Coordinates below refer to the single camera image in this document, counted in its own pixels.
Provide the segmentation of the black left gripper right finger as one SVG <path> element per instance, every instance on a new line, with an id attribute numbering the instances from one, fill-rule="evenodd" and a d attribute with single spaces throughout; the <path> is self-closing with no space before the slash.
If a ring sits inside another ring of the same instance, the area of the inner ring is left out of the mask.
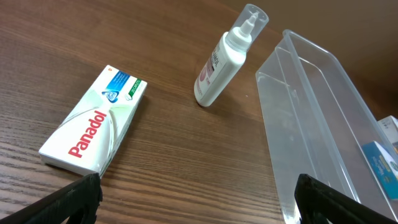
<path id="1" fill-rule="evenodd" d="M 294 192 L 301 224 L 397 224 L 308 174 L 300 174 Z"/>

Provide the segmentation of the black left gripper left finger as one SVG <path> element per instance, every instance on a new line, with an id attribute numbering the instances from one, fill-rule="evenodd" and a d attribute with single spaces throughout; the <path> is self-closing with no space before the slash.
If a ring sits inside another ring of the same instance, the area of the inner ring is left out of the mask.
<path id="1" fill-rule="evenodd" d="M 103 201 L 98 173 L 88 174 L 43 199 L 1 219 L 1 224 L 94 224 Z"/>

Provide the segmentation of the white Panadol box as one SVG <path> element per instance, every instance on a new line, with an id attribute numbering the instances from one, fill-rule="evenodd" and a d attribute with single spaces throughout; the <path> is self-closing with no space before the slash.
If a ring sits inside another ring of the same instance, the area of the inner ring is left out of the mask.
<path id="1" fill-rule="evenodd" d="M 103 175 L 144 96 L 147 82 L 105 66 L 39 149 L 41 160 L 80 175 Z"/>

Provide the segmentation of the blue VapoDrops box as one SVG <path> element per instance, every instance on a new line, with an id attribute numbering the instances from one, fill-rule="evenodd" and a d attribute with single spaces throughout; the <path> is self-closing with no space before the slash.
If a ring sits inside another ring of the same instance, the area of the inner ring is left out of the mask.
<path id="1" fill-rule="evenodd" d="M 387 196 L 397 200 L 397 162 L 376 141 L 363 145 L 362 150 Z"/>

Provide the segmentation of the white medicine box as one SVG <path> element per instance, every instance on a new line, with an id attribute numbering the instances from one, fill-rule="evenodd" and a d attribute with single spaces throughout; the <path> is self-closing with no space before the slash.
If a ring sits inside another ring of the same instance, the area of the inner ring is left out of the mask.
<path id="1" fill-rule="evenodd" d="M 388 138 L 389 142 L 397 148 L 397 119 L 393 116 L 388 116 L 383 118 L 377 122 L 381 129 L 383 130 L 384 134 Z"/>

